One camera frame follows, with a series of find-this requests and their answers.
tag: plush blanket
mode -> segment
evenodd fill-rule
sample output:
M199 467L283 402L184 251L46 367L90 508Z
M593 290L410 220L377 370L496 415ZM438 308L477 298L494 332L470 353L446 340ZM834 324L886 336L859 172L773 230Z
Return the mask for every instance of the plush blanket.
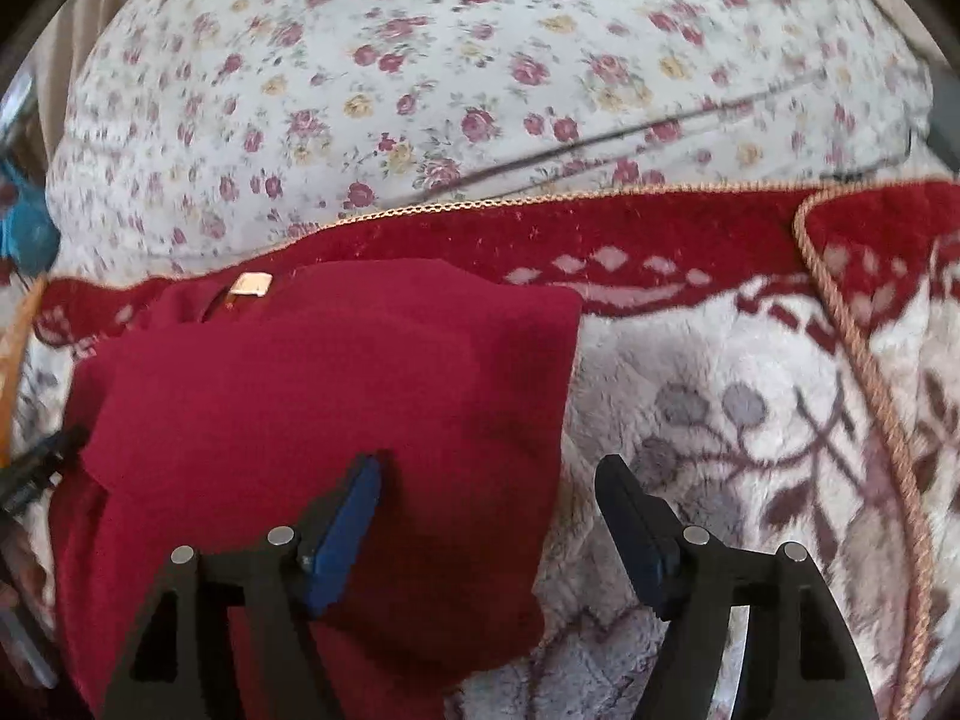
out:
M822 189L645 188L421 207L345 220L243 266L436 257L496 282L563 284L584 297L562 490L535 587L547 634L530 656L465 682L450 697L451 717L631 716L664 626L637 605L592 498L594 467L608 452L682 519L726 543L764 551L805 543L881 712L916 698L914 716L922 716L952 675L960 661L952 546L960 531L960 190L929 183L821 193L800 225L812 243L805 261L792 225ZM810 263L823 269L819 279ZM235 274L214 278L226 284ZM90 351L168 283L109 290L54 282L37 332ZM829 283L851 317L846 341L853 333L869 342L868 360L880 366L881 388L910 436L908 487L923 495L925 512L913 531L904 484L891 473L889 431L859 384L863 360L851 365L819 298ZM56 354L38 348L32 364L49 367ZM69 364L56 365L62 370L46 373L34 398L54 405L22 410L37 425L56 418ZM930 586L917 528L932 535ZM733 615L713 717L733 702L745 626L745 614ZM907 666L918 646L923 674L914 690Z

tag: gold tag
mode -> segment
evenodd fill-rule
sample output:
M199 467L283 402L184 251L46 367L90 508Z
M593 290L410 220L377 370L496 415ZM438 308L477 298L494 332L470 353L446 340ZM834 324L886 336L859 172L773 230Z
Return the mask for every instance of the gold tag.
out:
M230 287L231 295L256 295L262 298L274 278L270 274L240 274Z

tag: white floral fabric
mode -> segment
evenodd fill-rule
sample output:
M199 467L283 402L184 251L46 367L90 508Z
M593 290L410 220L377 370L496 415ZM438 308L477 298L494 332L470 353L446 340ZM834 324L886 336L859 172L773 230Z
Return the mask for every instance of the white floral fabric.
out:
M49 176L56 273L198 274L345 215L901 160L868 0L130 0Z

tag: metal pin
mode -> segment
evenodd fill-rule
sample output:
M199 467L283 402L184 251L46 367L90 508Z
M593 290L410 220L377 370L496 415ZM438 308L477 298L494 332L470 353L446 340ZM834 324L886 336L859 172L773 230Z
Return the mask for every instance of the metal pin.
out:
M688 525L683 528L683 538L689 541L691 544L699 544L703 546L708 541L710 541L710 534L707 531L704 531L699 525Z
M798 544L795 541L787 541L784 546L784 555L789 557L790 560L794 562L803 562L806 560L806 550L803 547L803 544Z
M184 563L193 560L194 554L193 547L188 547L184 544L184 546L177 547L170 553L170 560L174 565L184 565Z
M282 547L294 541L294 529L289 525L280 525L267 533L267 541L275 547Z

